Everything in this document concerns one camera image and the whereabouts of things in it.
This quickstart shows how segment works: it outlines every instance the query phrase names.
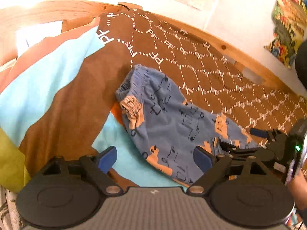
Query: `metal screw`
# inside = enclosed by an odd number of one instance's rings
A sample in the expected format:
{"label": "metal screw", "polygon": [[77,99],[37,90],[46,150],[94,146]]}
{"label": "metal screw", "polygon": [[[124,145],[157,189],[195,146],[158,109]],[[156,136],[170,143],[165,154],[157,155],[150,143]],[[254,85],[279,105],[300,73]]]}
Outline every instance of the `metal screw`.
{"label": "metal screw", "polygon": [[193,194],[201,194],[204,191],[202,186],[192,186],[189,188],[190,192]]}
{"label": "metal screw", "polygon": [[109,194],[117,194],[120,192],[120,187],[118,186],[108,186],[106,188],[106,192],[109,193]]}

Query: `blue pants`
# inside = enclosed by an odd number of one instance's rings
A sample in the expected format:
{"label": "blue pants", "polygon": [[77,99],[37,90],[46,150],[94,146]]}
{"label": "blue pants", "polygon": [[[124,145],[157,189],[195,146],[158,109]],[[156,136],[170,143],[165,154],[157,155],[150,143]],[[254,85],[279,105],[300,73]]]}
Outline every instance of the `blue pants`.
{"label": "blue pants", "polygon": [[135,65],[116,91],[123,121],[141,155],[179,183],[191,185],[203,172],[193,160],[201,146],[213,155],[228,154],[220,142],[240,148],[257,144],[224,114],[211,114],[187,102],[165,74]]}

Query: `wooden headboard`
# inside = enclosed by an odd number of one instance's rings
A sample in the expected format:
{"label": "wooden headboard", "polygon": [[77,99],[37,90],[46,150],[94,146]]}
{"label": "wooden headboard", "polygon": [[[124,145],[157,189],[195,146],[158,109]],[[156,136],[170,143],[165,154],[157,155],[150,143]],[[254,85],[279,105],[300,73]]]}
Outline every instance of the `wooden headboard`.
{"label": "wooden headboard", "polygon": [[[128,7],[139,7],[135,4],[125,4]],[[63,21],[62,32],[79,27],[91,21],[91,18],[104,12],[119,12],[126,10],[124,6],[82,0],[49,0],[37,3],[32,7],[14,6],[0,10],[0,66],[17,58],[16,31],[35,24]],[[237,61],[239,70],[249,68],[263,78],[262,85],[292,92],[277,76],[261,63],[242,52],[231,44],[180,21],[162,16],[156,16],[161,21],[167,21],[189,33],[210,42],[222,54]]]}

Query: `floral fabric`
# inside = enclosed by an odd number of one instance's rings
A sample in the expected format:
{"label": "floral fabric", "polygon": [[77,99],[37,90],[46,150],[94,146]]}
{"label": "floral fabric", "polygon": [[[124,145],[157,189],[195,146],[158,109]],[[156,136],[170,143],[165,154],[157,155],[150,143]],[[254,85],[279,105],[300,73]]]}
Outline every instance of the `floral fabric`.
{"label": "floral fabric", "polygon": [[307,15],[289,0],[277,0],[272,12],[275,39],[265,48],[291,69],[303,42]]}

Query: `elastic waistband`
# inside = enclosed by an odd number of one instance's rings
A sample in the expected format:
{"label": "elastic waistband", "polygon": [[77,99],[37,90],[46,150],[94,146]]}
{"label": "elastic waistband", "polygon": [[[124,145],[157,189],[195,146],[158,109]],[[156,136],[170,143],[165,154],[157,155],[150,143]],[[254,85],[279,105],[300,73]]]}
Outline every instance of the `elastic waistband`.
{"label": "elastic waistband", "polygon": [[147,67],[140,64],[135,65],[117,89],[115,93],[117,100],[122,101],[128,93],[139,99],[140,90],[148,82],[148,77]]}

